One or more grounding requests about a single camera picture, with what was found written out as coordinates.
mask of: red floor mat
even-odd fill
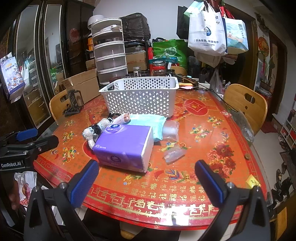
[[[261,130],[264,132],[264,133],[276,133],[276,129],[273,127],[272,123],[270,121],[264,121],[262,127],[261,127]]]

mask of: purple tissue pack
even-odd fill
[[[152,127],[111,124],[100,135],[93,151],[100,164],[146,172],[153,145]]]

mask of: light blue package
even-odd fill
[[[163,139],[163,125],[166,119],[167,118],[162,115],[153,115],[153,114],[131,115],[131,121],[127,123],[127,125],[151,126],[153,128],[154,142],[157,142]]]

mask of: human hand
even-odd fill
[[[20,194],[19,194],[19,187],[18,182],[13,180],[13,187],[8,195],[9,200],[11,201],[11,208],[16,210],[20,206]]]

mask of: blue gripper pad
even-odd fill
[[[29,129],[29,130],[18,132],[16,139],[18,141],[24,141],[26,139],[35,137],[37,135],[38,135],[38,130],[36,128],[32,128],[32,129]]]
[[[95,160],[90,160],[81,172],[76,173],[69,182],[67,188],[67,198],[71,205],[76,208],[82,205],[89,189],[99,174],[99,164]]]
[[[222,207],[227,196],[227,188],[223,179],[214,173],[209,166],[199,160],[195,164],[195,174],[215,207]]]

